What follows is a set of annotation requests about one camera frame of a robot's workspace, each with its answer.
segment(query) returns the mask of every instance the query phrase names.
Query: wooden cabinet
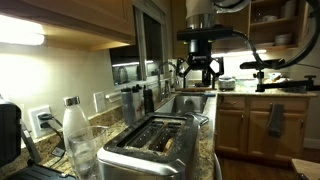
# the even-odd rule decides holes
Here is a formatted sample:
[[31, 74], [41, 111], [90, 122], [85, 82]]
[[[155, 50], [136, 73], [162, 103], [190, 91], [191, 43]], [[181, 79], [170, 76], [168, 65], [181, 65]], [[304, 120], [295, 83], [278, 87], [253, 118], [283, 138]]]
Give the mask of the wooden cabinet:
[[[309, 99], [219, 95], [216, 116], [217, 153], [288, 162], [299, 158]], [[283, 104], [281, 136], [268, 134], [272, 104]]]
[[[281, 17], [281, 7], [288, 0], [256, 0], [236, 13], [217, 14], [216, 23], [231, 26], [234, 30], [246, 34], [257, 46], [257, 49], [285, 50], [295, 48], [303, 40], [306, 33], [307, 6], [304, 0], [296, 0], [294, 16]], [[172, 4], [172, 33], [174, 58], [186, 57], [187, 46], [176, 40], [176, 33], [186, 29], [185, 0], [171, 1]], [[277, 20], [262, 22], [265, 15], [275, 15]], [[292, 41], [287, 45], [273, 46], [275, 36], [292, 34]], [[213, 52], [229, 52], [247, 50], [247, 45], [239, 38], [219, 40], [213, 43]]]
[[87, 50], [135, 43], [131, 0], [11, 0], [0, 1], [0, 8], [2, 14], [43, 24], [52, 42]]

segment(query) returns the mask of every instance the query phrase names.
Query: wall outlet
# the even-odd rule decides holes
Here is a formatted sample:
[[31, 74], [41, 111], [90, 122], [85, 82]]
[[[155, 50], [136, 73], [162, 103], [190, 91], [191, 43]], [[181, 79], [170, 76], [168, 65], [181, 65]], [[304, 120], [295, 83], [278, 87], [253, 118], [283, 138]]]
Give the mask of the wall outlet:
[[28, 111], [29, 120], [31, 122], [32, 134], [35, 138], [40, 138], [42, 136], [45, 136], [53, 132], [49, 128], [41, 128], [41, 124], [45, 123], [46, 121], [41, 121], [38, 118], [38, 115], [41, 115], [44, 113], [51, 114], [50, 108], [48, 105], [34, 108], [34, 109], [29, 109]]
[[94, 108], [96, 109], [96, 112], [102, 112], [103, 110], [106, 109], [103, 92], [94, 93], [93, 100], [94, 100]]

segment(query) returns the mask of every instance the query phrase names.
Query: towel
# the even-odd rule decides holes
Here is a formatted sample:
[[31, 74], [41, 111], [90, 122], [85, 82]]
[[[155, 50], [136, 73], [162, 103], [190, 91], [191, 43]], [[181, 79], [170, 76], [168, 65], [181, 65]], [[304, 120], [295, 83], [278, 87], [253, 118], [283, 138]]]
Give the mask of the towel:
[[280, 138], [283, 124], [283, 104], [272, 104], [267, 125], [269, 136]]

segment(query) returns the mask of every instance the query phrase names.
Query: kitchen sink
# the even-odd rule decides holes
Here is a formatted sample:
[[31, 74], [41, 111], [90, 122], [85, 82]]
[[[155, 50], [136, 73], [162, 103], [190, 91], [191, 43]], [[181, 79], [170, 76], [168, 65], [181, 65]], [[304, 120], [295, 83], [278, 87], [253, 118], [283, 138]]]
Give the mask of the kitchen sink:
[[165, 103], [156, 112], [184, 115], [188, 112], [202, 113], [207, 96], [204, 94], [179, 94]]

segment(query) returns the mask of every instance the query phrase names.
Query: drawer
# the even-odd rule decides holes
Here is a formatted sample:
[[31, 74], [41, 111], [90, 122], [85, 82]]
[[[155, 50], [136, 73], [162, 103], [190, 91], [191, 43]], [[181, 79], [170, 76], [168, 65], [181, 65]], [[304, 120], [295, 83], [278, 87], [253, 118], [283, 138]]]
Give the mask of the drawer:
[[244, 109], [246, 98], [244, 96], [219, 96], [218, 108], [220, 109]]
[[307, 98], [284, 98], [284, 97], [252, 97], [251, 110], [270, 111], [272, 104], [283, 104], [284, 111], [305, 112], [308, 108]]

